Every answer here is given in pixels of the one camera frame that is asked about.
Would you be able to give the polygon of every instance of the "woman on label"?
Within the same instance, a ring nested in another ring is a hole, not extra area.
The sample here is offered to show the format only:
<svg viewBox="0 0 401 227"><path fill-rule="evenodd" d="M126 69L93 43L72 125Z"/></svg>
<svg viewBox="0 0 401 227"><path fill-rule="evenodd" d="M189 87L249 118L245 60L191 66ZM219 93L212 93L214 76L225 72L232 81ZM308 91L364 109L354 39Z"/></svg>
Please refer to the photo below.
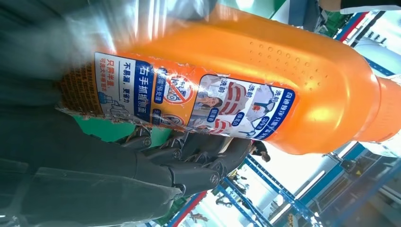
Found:
<svg viewBox="0 0 401 227"><path fill-rule="evenodd" d="M196 99L195 105L193 108L195 110L199 110L202 107L220 107L223 104L223 100L218 97L210 97L208 93L206 92L201 92L198 94L198 97Z"/></svg>

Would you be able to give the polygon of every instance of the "blue beam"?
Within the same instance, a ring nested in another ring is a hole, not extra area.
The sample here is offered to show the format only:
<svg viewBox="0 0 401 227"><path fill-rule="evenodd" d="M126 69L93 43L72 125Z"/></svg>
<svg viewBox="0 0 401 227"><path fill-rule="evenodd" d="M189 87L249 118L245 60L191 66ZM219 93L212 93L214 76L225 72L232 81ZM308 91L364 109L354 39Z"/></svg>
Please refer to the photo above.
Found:
<svg viewBox="0 0 401 227"><path fill-rule="evenodd" d="M254 226L259 226L258 223L256 223L256 221L254 221L252 219L251 216L249 216L248 213L245 212L244 209L242 209L242 207L237 203L237 201L235 201L235 199L221 186L217 186L217 189L224 194L224 196L226 196L228 198L228 200L238 209L238 211L251 223L253 223Z"/></svg>
<svg viewBox="0 0 401 227"><path fill-rule="evenodd" d="M260 223L262 224L262 226L267 225L269 227L273 227L273 225L270 224L269 220L256 207L254 207L254 205L249 201L249 199L246 198L230 180L228 180L227 178L224 178L224 182L226 182L228 184L228 186L230 186L230 188L232 188L235 191L235 193L244 202L246 202L246 204L251 208L252 213L254 213L258 219L262 219L263 220L264 223L259 220Z"/></svg>
<svg viewBox="0 0 401 227"><path fill-rule="evenodd" d="M362 174L356 181L354 181L342 194L352 193L357 187L364 185L363 182L370 177L373 177L373 173L375 172L376 167L383 166L385 167L385 163L388 162L388 157L380 157L374 165L369 167L364 174ZM373 185L373 187L369 188L369 191L363 196L359 197L354 203L350 204L347 208L345 208L340 215L335 219L333 226L340 226L342 222L347 220L357 209L359 209L366 201L372 197L377 191L389 180L391 180L395 174L399 174L401 171L401 159L395 159L394 166L388 170L385 174L383 174Z"/></svg>
<svg viewBox="0 0 401 227"><path fill-rule="evenodd" d="M345 156L346 160L353 160L357 158L363 151L365 147L360 143L357 143ZM309 189L299 200L303 204L308 204L312 199L319 194L323 188L329 185L333 179L335 179L339 174L343 173L343 168L340 166L340 163L336 164L329 172L327 172L318 182L316 182L315 186Z"/></svg>
<svg viewBox="0 0 401 227"><path fill-rule="evenodd" d="M299 200L295 198L295 196L287 190L282 184L278 182L266 169L264 169L260 163L258 163L252 156L248 155L245 159L245 163L260 177L262 178L268 186L270 186L275 192L279 193L283 196L283 198L291 204L301 215L303 218L308 220L314 226L314 218L317 222L320 222L320 218L315 217L314 213L304 204L302 204Z"/></svg>

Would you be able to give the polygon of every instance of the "red stripe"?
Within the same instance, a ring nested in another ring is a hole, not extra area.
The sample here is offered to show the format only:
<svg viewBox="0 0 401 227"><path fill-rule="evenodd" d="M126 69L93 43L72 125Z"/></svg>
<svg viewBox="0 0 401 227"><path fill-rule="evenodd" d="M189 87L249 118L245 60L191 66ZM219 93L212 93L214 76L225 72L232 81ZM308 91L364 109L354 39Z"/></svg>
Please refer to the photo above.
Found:
<svg viewBox="0 0 401 227"><path fill-rule="evenodd" d="M362 13L362 15L354 22L354 24L349 27L348 31L344 33L341 39L339 39L340 42L344 42L347 39L348 35L351 34L351 32L358 26L359 23L361 23L361 21L366 17L367 13L368 12Z"/></svg>
<svg viewBox="0 0 401 227"><path fill-rule="evenodd" d="M241 99L241 88L239 86L235 87L235 100L238 102Z"/></svg>
<svg viewBox="0 0 401 227"><path fill-rule="evenodd" d="M228 100L231 100L233 98L233 82L230 82L228 85Z"/></svg>
<svg viewBox="0 0 401 227"><path fill-rule="evenodd" d="M192 204L182 213L182 215L177 219L175 223L173 223L173 227L177 227L183 220L184 218L193 210L196 205L203 199L203 197L206 196L208 192L204 191L198 194L198 197L192 201Z"/></svg>
<svg viewBox="0 0 401 227"><path fill-rule="evenodd" d="M221 109L220 113L223 114L224 111L226 111L226 110L230 107L230 104L231 104L231 102L226 102L226 103L224 104L223 109Z"/></svg>
<svg viewBox="0 0 401 227"><path fill-rule="evenodd" d="M226 114L237 114L240 110L237 109L238 103L234 103L233 107Z"/></svg>

